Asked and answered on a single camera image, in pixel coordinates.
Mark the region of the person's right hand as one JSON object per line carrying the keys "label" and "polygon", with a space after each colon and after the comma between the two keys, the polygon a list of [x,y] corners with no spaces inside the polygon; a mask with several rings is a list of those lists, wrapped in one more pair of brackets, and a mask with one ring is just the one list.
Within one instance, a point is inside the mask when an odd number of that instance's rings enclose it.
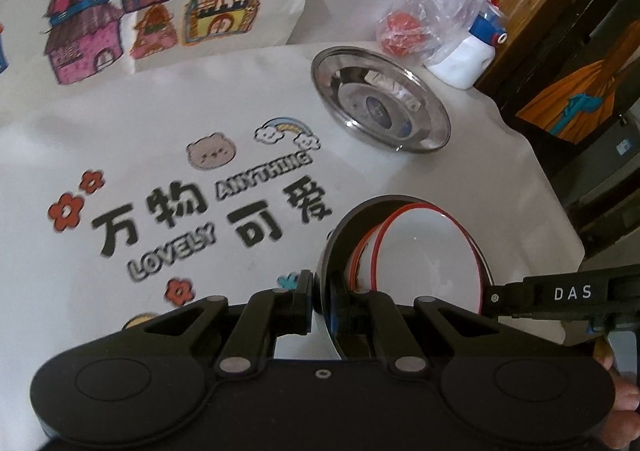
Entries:
{"label": "person's right hand", "polygon": [[601,440],[608,449],[623,450],[639,438],[639,388],[617,372],[613,349],[604,337],[596,339],[593,358],[608,371],[615,387],[614,405],[603,425]]}

